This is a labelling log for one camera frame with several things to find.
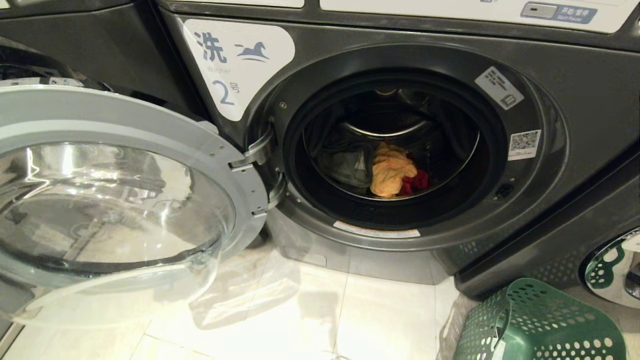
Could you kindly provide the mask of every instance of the green laundry basket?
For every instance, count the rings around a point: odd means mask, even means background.
[[[523,278],[471,310],[456,360],[624,360],[625,341],[603,312]]]

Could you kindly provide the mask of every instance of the qr code sticker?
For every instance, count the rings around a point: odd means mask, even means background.
[[[526,131],[511,135],[508,160],[535,158],[540,143],[541,130]]]

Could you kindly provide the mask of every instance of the button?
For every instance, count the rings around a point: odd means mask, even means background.
[[[556,14],[556,10],[558,10],[558,7],[555,5],[527,3],[520,16],[551,19]]]

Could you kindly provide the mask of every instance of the washing machine door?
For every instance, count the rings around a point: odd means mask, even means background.
[[[0,288],[20,297],[0,313],[14,322],[106,325],[189,302],[267,206],[209,122],[76,79],[0,81]]]

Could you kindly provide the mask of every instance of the adjacent washing machine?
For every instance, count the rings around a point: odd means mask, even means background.
[[[637,1],[158,3],[288,258],[436,284],[639,138]],[[428,185],[354,184],[381,143]]]
[[[482,298],[519,277],[640,309],[640,145],[576,189],[561,209],[531,224],[456,275]]]
[[[91,327],[197,297],[267,193],[194,115],[154,4],[0,4],[0,315]]]

